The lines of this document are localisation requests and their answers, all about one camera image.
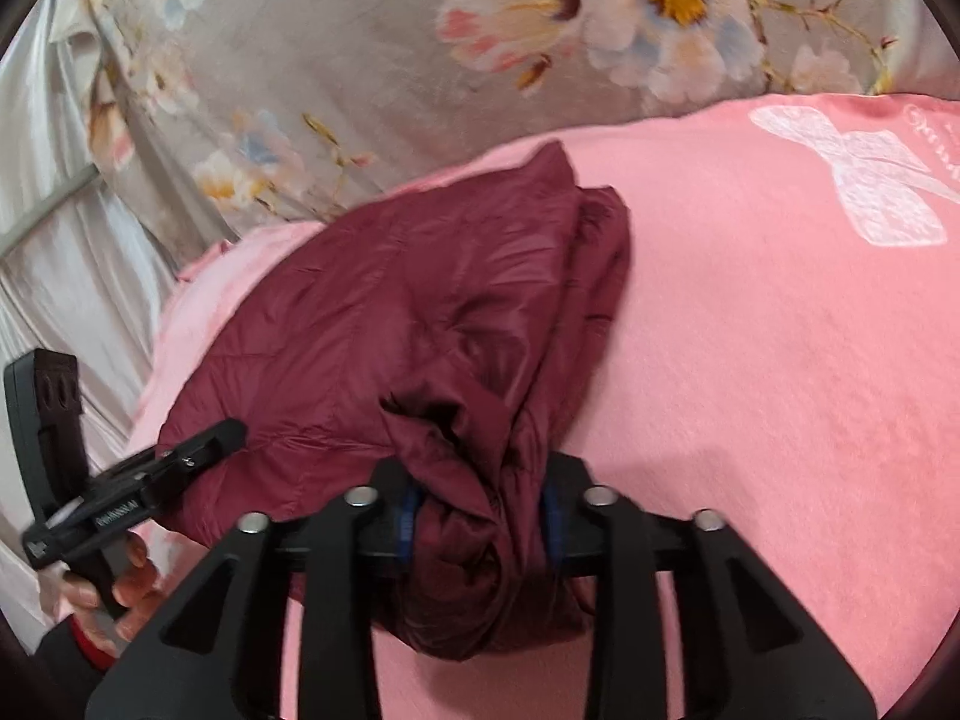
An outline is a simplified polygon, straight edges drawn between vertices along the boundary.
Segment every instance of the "pink bedsheet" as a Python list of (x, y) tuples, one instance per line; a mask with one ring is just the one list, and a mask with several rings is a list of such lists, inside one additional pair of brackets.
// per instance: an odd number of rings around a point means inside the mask
[[(652, 511), (726, 512), (887, 709), (960, 607), (960, 104), (768, 97), (556, 137), (584, 186), (621, 193), (635, 244), (563, 448)], [(514, 165), (543, 139), (424, 184)], [(239, 299), (251, 265), (282, 256), (257, 240), (210, 257), (168, 309), (141, 445), (236, 303), (211, 312), (201, 292)], [(298, 624), (293, 605), (285, 717)], [(376, 636), (395, 718), (573, 720), (587, 654), (583, 640), (442, 664)]]

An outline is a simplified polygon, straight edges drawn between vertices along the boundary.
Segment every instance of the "finger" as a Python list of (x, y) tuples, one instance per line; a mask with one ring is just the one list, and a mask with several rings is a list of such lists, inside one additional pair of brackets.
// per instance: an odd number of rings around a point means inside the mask
[(107, 635), (100, 630), (100, 626), (97, 624), (96, 618), (93, 616), (93, 612), (90, 610), (85, 610), (84, 608), (78, 608), (74, 611), (74, 617), (77, 620), (77, 625), (80, 626), (80, 630), (83, 632), (83, 635), (88, 639), (88, 641), (96, 647), (101, 652), (105, 652), (108, 655), (117, 657), (117, 646), (114, 642), (110, 641)]
[(136, 568), (147, 565), (147, 542), (136, 533), (127, 533), (127, 558)]
[(113, 583), (113, 597), (117, 603), (131, 608), (149, 592), (157, 582), (157, 567), (147, 560), (146, 565), (131, 567)]
[(72, 571), (64, 571), (61, 592), (73, 608), (97, 608), (100, 605), (100, 594), (93, 583)]
[(137, 605), (117, 621), (117, 635), (122, 640), (132, 641), (133, 637), (139, 634), (143, 626), (147, 624), (147, 621), (154, 616), (164, 600), (163, 593), (159, 590), (148, 592)]

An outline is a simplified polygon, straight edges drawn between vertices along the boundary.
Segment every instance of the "black handle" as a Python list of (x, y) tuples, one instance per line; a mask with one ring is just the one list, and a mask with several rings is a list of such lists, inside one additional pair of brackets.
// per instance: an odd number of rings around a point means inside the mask
[(114, 542), (100, 552), (80, 557), (69, 563), (70, 570), (86, 579), (100, 594), (100, 603), (114, 620), (127, 613), (127, 608), (113, 597), (113, 583), (127, 570), (130, 560), (123, 539)]

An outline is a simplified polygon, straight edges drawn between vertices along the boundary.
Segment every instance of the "black sleeve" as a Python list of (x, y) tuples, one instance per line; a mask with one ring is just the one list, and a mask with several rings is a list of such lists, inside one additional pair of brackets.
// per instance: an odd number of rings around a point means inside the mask
[(104, 678), (104, 673), (90, 664), (77, 646), (69, 619), (40, 640), (34, 659), (44, 666), (67, 701), (79, 707), (80, 712), (83, 712), (90, 694)]
[[(66, 632), (71, 637), (69, 644), (76, 650), (70, 631)], [(83, 720), (85, 701), (79, 697), (68, 699), (58, 678), (36, 656), (24, 652), (0, 613), (0, 717)]]

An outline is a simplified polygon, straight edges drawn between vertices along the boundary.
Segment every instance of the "folded jacket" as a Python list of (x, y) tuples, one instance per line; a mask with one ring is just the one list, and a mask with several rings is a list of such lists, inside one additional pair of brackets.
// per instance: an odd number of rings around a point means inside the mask
[(559, 143), (346, 215), (257, 284), (176, 399), (158, 448), (225, 416), (248, 444), (163, 524), (210, 545), (244, 512), (315, 512), (397, 455), (426, 495), (384, 626), (453, 659), (582, 631), (539, 492), (629, 258), (620, 198), (578, 187)]

